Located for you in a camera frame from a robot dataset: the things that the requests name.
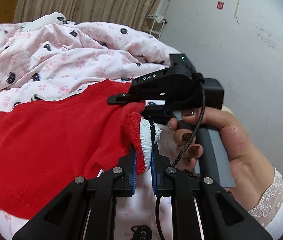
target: bedding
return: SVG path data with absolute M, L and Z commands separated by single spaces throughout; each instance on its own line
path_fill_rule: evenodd
M 0 112 L 30 102 L 35 94 L 58 99 L 105 79 L 127 82 L 168 67 L 169 54 L 178 53 L 152 35 L 123 25 L 75 24 L 54 14 L 33 23 L 0 24 Z M 149 175 L 138 176 L 138 197 L 118 201 L 115 239 L 131 239 L 138 227 L 145 226 L 156 236 L 155 202 L 143 205 L 142 216 L 136 210 L 138 205 L 131 203 L 152 195 L 151 180 L 150 184 L 143 180 Z M 162 201 L 161 209 L 162 219 L 171 220 L 169 199 Z M 120 221 L 127 223 L 121 227 Z M 26 222 L 0 210 L 0 232 L 6 239 Z M 170 230 L 171 226 L 163 225 L 167 239 Z

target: white wall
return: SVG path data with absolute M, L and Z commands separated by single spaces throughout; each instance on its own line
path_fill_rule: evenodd
M 171 0 L 161 41 L 221 82 L 225 105 L 283 175 L 283 0 L 240 0 L 237 19 L 236 5 Z

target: white lace sleeve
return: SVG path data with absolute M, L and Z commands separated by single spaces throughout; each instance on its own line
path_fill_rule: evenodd
M 258 205 L 249 213 L 263 227 L 266 227 L 277 214 L 283 202 L 283 178 L 275 169 L 274 181 L 262 195 Z

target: red sweater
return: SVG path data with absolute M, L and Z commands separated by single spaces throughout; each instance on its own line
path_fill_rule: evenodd
M 75 177 L 117 165 L 133 142 L 145 171 L 139 122 L 144 103 L 107 105 L 129 83 L 109 80 L 61 101 L 33 101 L 0 112 L 0 209 L 31 219 Z

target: metal screw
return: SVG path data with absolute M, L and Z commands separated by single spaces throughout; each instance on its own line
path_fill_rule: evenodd
M 204 178 L 203 181 L 204 181 L 206 184 L 212 184 L 212 182 L 213 182 L 212 178 L 210 178 L 210 177 Z
M 123 171 L 123 169 L 121 167 L 115 167 L 113 168 L 113 173 L 119 174 Z
M 168 173 L 170 173 L 170 174 L 173 174 L 173 173 L 176 172 L 176 169 L 175 169 L 174 167 L 168 167 L 168 168 L 166 169 L 166 171 L 167 171 Z
M 84 182 L 84 177 L 77 177 L 76 179 L 75 179 L 75 183 L 76 184 L 81 184 L 81 183 L 83 183 Z

